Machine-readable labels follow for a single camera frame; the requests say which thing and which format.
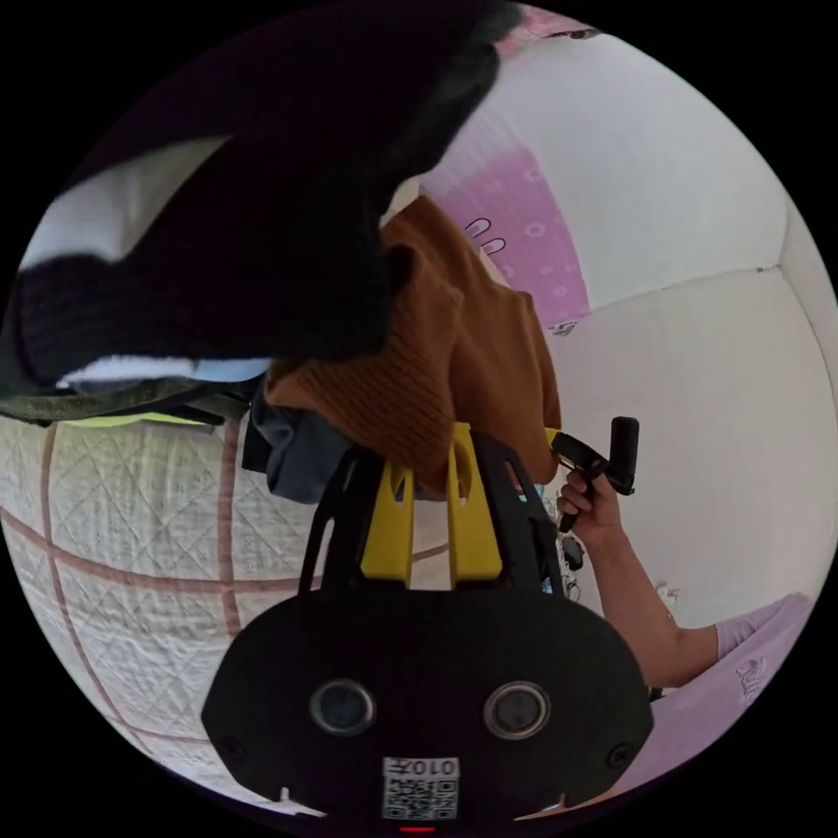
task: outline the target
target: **orange knit sweater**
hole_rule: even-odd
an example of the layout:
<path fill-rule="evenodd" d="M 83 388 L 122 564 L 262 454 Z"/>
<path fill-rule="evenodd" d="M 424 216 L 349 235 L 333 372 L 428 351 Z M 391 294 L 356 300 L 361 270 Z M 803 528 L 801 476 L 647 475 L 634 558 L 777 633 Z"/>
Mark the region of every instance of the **orange knit sweater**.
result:
<path fill-rule="evenodd" d="M 455 421 L 509 445 L 533 482 L 549 483 L 557 461 L 544 428 L 560 428 L 561 415 L 530 295 L 493 282 L 469 239 L 427 197 L 381 235 L 385 247 L 402 245 L 412 254 L 384 349 L 344 363 L 312 361 L 290 373 L 275 362 L 266 400 L 316 411 L 440 495 Z"/>

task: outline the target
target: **wrist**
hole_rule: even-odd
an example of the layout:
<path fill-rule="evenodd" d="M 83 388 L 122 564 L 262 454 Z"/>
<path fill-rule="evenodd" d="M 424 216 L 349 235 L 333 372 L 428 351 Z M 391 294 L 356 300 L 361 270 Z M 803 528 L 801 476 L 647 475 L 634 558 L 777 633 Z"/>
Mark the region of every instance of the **wrist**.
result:
<path fill-rule="evenodd" d="M 609 527 L 584 542 L 585 551 L 591 561 L 604 561 L 631 549 L 629 536 L 621 526 Z"/>

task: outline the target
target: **black knit fabric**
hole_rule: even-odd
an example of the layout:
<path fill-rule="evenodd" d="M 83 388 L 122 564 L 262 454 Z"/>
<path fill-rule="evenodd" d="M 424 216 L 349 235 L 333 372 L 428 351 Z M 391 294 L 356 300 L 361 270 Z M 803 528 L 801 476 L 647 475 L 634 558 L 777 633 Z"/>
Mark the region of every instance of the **black knit fabric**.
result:
<path fill-rule="evenodd" d="M 173 143 L 229 136 L 127 257 L 18 274 L 0 397 L 108 355 L 338 361 L 378 351 L 392 264 L 379 219 L 497 76 L 498 0 L 345 0 L 217 47 L 153 90 L 68 188 Z"/>

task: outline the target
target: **finger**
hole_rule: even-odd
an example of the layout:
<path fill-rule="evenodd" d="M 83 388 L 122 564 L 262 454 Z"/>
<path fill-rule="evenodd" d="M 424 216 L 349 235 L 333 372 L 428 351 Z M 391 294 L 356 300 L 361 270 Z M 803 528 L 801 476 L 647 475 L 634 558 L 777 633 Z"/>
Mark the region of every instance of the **finger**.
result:
<path fill-rule="evenodd" d="M 590 512 L 594 508 L 594 505 L 581 492 L 576 491 L 571 486 L 562 486 L 561 496 L 584 512 Z"/>
<path fill-rule="evenodd" d="M 599 477 L 592 481 L 591 485 L 594 487 L 596 494 L 601 498 L 608 500 L 616 499 L 617 493 L 614 491 L 614 486 L 609 483 L 608 478 L 604 474 L 600 474 Z"/>
<path fill-rule="evenodd" d="M 556 504 L 559 512 L 562 515 L 578 515 L 579 510 L 569 501 L 562 498 L 558 504 Z"/>
<path fill-rule="evenodd" d="M 583 495 L 587 491 L 587 480 L 578 471 L 571 471 L 567 475 L 567 484 Z"/>

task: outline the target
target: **hand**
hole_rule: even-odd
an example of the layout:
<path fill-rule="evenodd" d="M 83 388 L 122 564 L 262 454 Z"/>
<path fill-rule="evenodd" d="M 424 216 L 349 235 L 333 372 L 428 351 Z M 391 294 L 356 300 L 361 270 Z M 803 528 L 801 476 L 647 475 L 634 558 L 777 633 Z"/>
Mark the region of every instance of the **hand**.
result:
<path fill-rule="evenodd" d="M 573 471 L 556 498 L 556 508 L 560 512 L 579 515 L 572 529 L 589 553 L 623 535 L 620 502 L 614 487 L 605 475 L 597 477 L 593 487 L 592 497 L 586 498 L 585 478 Z"/>

